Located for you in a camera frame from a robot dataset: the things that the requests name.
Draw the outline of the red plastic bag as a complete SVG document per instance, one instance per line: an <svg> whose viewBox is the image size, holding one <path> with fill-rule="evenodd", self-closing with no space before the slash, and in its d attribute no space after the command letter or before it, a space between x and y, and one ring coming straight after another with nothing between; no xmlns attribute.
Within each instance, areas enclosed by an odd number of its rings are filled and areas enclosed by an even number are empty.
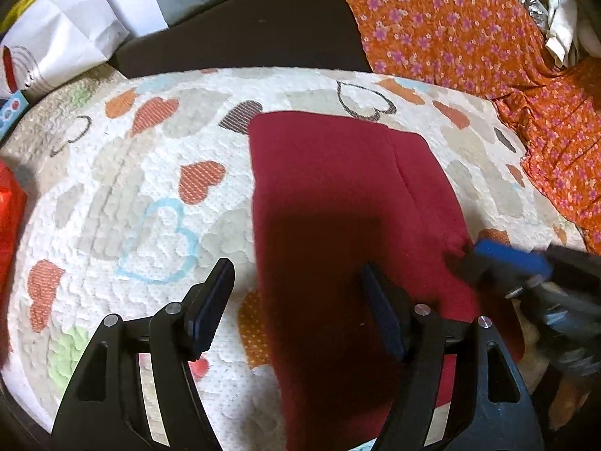
<svg viewBox="0 0 601 451"><path fill-rule="evenodd" d="M12 171L0 167L0 288L4 290L17 244L18 230L27 203L27 194Z"/></svg>

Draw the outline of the dark brown cushion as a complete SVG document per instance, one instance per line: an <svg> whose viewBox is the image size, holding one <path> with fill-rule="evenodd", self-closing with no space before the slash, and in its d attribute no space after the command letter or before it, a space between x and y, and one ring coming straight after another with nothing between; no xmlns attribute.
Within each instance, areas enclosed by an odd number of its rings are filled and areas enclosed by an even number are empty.
<svg viewBox="0 0 601 451"><path fill-rule="evenodd" d="M129 41L110 63L129 79L230 67L371 69L346 0L225 0Z"/></svg>

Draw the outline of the white quilt with hearts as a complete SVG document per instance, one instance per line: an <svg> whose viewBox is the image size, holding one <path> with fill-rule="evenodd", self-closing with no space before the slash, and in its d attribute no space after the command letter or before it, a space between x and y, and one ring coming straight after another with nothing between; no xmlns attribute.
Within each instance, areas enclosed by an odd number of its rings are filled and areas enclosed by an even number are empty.
<svg viewBox="0 0 601 451"><path fill-rule="evenodd" d="M248 125L262 112L353 116L426 139L472 236L581 248L521 169L525 147L490 101L365 72L255 67L126 79L97 67L23 116L1 157L27 193L1 368L40 443L104 316L150 316L221 257L235 287L196 381L226 450L285 446L259 320Z"/></svg>

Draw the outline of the orange floral fabric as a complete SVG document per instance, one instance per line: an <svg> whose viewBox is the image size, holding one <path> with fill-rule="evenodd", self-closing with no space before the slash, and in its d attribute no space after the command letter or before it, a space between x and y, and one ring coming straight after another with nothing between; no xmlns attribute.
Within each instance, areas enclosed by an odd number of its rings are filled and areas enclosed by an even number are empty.
<svg viewBox="0 0 601 451"><path fill-rule="evenodd" d="M346 0L369 65L490 100L541 194L600 248L600 62L558 68L518 0Z"/></svg>

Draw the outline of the white paper bag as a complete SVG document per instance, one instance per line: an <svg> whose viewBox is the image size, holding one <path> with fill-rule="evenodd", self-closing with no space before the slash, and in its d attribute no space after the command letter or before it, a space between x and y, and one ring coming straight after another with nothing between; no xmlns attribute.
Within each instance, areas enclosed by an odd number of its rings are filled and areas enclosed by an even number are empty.
<svg viewBox="0 0 601 451"><path fill-rule="evenodd" d="M118 47L166 29L157 0L35 0L1 39L1 97L38 100L111 59Z"/></svg>

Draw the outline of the dark red small garment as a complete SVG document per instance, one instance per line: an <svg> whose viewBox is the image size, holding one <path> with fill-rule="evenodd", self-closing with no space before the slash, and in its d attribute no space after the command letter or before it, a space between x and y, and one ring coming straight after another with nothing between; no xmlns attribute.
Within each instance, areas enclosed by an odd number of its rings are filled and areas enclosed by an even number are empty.
<svg viewBox="0 0 601 451"><path fill-rule="evenodd" d="M379 434L399 383L361 287L373 265L444 318L486 315L515 359L511 303L458 278L472 241L445 173L412 132L271 112L249 124L258 288L290 450L348 450Z"/></svg>

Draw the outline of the blue patterned box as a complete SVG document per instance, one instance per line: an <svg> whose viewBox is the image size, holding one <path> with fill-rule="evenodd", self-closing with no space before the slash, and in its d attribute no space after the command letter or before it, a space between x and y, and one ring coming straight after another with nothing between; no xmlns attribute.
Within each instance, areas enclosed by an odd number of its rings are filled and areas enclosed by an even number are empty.
<svg viewBox="0 0 601 451"><path fill-rule="evenodd" d="M21 116L30 108L30 103L22 91L13 93L1 108L0 141L6 138Z"/></svg>

